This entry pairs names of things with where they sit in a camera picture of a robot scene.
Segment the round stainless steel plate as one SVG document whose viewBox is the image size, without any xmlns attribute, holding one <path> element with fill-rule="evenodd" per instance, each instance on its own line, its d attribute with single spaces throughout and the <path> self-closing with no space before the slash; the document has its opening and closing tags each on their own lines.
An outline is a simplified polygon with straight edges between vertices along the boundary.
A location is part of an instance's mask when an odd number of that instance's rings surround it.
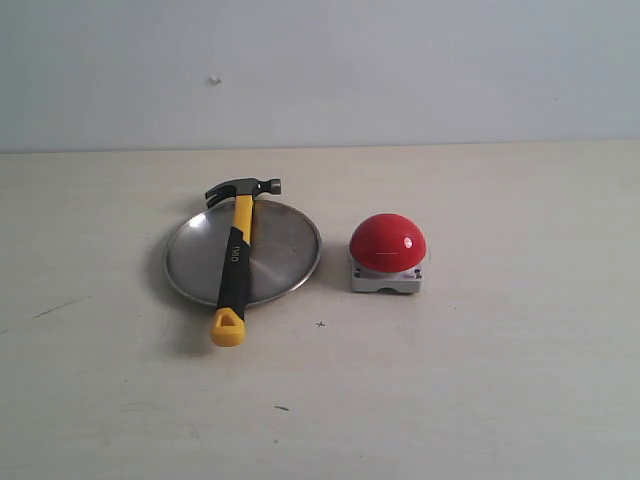
<svg viewBox="0 0 640 480">
<path fill-rule="evenodd" d="M 172 235 L 163 266 L 172 287 L 185 298 L 214 307 L 234 204 L 203 211 Z M 299 210 L 271 200 L 254 204 L 249 307 L 278 299 L 306 282 L 322 253 L 322 237 Z"/>
</svg>

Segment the yellow black claw hammer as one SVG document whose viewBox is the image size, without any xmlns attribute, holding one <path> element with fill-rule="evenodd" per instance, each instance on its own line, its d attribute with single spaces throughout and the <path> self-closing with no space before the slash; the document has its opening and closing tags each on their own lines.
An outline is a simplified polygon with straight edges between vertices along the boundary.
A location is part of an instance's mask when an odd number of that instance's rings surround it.
<svg viewBox="0 0 640 480">
<path fill-rule="evenodd" d="M 243 178 L 223 182 L 205 193 L 206 206 L 234 200 L 232 225 L 224 254 L 216 311 L 210 330 L 219 347 L 240 345 L 245 338 L 245 309 L 250 295 L 250 243 L 255 199 L 264 193 L 280 195 L 281 180 Z"/>
</svg>

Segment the red dome push button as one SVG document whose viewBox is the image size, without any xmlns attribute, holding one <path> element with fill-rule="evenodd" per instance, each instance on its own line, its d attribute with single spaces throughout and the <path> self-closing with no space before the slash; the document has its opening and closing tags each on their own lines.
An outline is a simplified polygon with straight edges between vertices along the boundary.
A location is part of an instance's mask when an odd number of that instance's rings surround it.
<svg viewBox="0 0 640 480">
<path fill-rule="evenodd" d="M 351 289 L 357 293 L 391 291 L 417 294 L 423 288 L 427 240 L 409 218 L 380 213 L 364 220 L 349 242 Z"/>
</svg>

